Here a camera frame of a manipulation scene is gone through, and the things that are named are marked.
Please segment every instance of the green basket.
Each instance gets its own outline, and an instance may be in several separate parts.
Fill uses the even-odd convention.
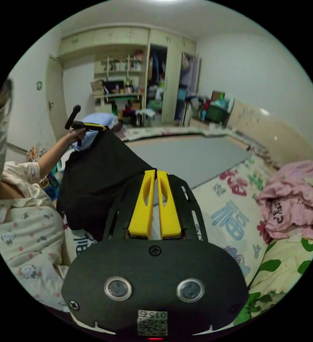
[[[210,105],[206,111],[205,119],[215,123],[221,123],[228,117],[228,112],[223,108]]]

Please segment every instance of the person's arm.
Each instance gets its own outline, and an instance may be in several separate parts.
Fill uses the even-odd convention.
[[[57,165],[61,157],[68,150],[71,144],[78,139],[85,137],[85,128],[75,129],[62,137],[50,150],[48,150],[39,160],[40,178],[44,178]]]

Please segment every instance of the robot device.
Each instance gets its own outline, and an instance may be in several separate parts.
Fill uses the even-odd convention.
[[[160,240],[151,239],[155,180]],[[208,242],[187,183],[147,170],[122,186],[103,239],[73,261],[62,296],[104,340],[210,341],[201,333],[229,325],[248,289],[236,261]]]
[[[80,111],[81,111],[81,106],[79,104],[74,106],[72,113],[66,122],[65,129],[69,130],[70,128],[73,128],[73,129],[85,128],[87,131],[105,131],[106,130],[106,127],[102,125],[84,123],[82,121],[75,121],[75,117]],[[82,141],[78,140],[77,145],[82,146]]]

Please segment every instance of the box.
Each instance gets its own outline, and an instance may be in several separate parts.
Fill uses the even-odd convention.
[[[104,94],[103,81],[101,79],[92,81],[91,88],[93,92],[96,92],[99,95]]]

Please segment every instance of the gray mat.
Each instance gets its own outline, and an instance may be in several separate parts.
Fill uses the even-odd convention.
[[[185,180],[191,189],[246,160],[250,154],[224,137],[154,141],[130,146],[140,158],[158,170]],[[158,193],[154,191],[154,205]]]

